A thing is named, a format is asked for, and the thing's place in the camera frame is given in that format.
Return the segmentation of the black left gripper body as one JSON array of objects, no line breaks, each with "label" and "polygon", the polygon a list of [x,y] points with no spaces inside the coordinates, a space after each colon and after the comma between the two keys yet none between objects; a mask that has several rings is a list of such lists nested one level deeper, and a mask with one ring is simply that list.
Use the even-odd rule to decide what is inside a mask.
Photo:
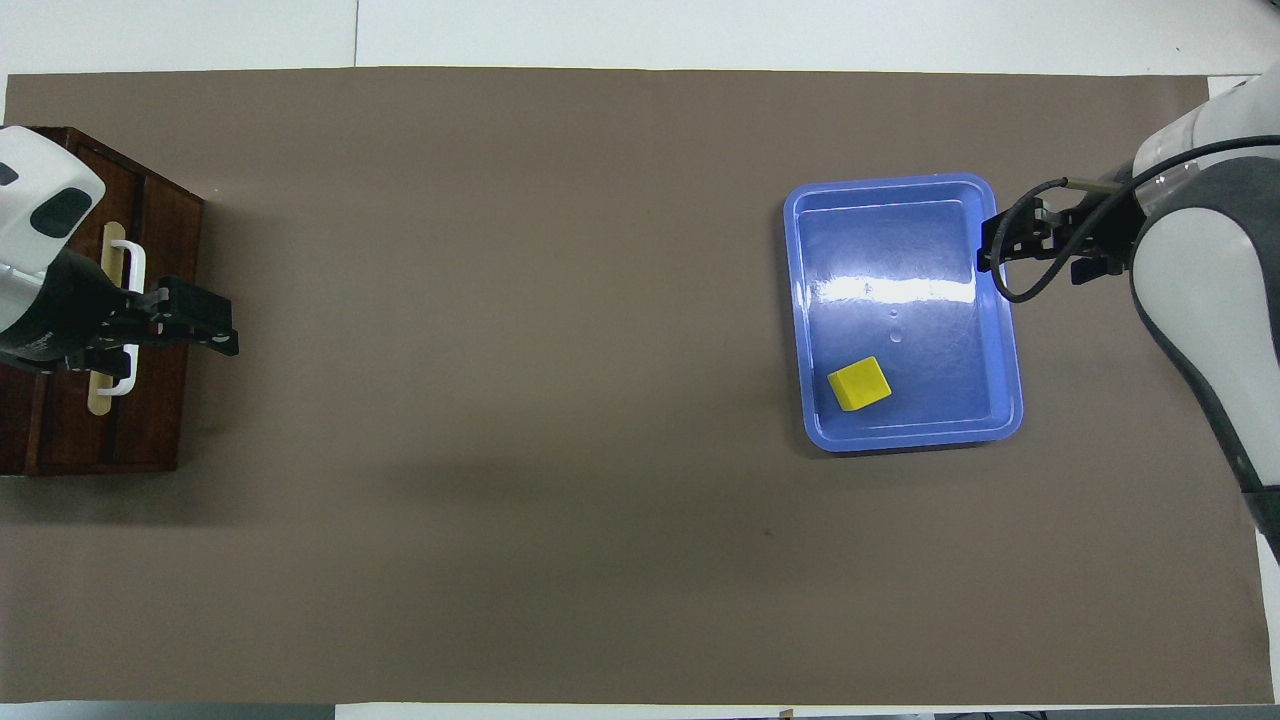
[{"label": "black left gripper body", "polygon": [[3,328],[3,364],[28,373],[134,373],[124,346],[145,340],[165,301],[163,283],[148,293],[124,290],[87,256],[61,250],[27,309]]}]

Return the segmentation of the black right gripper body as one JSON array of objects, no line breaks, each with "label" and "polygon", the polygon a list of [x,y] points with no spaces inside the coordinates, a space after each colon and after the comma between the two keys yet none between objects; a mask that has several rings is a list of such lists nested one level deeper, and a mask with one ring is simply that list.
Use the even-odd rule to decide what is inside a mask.
[{"label": "black right gripper body", "polygon": [[1132,191],[1085,191],[1060,213],[1055,252],[1074,263],[1129,264],[1140,229],[1140,205]]}]

